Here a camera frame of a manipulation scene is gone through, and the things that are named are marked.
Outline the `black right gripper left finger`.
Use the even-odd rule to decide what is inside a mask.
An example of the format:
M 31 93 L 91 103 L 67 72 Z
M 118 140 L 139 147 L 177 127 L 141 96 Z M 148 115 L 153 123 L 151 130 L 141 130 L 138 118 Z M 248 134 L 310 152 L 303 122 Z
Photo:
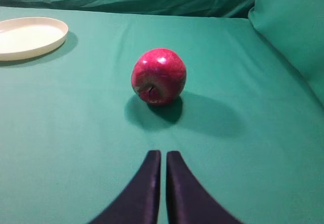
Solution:
M 157 223 L 161 152 L 148 151 L 140 168 L 117 196 L 90 223 Z

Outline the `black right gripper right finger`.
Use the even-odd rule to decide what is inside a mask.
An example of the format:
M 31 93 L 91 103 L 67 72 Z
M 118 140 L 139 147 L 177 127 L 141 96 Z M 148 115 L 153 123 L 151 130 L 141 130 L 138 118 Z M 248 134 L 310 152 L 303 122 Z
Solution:
M 169 223 L 241 223 L 205 190 L 180 152 L 167 153 L 166 177 Z

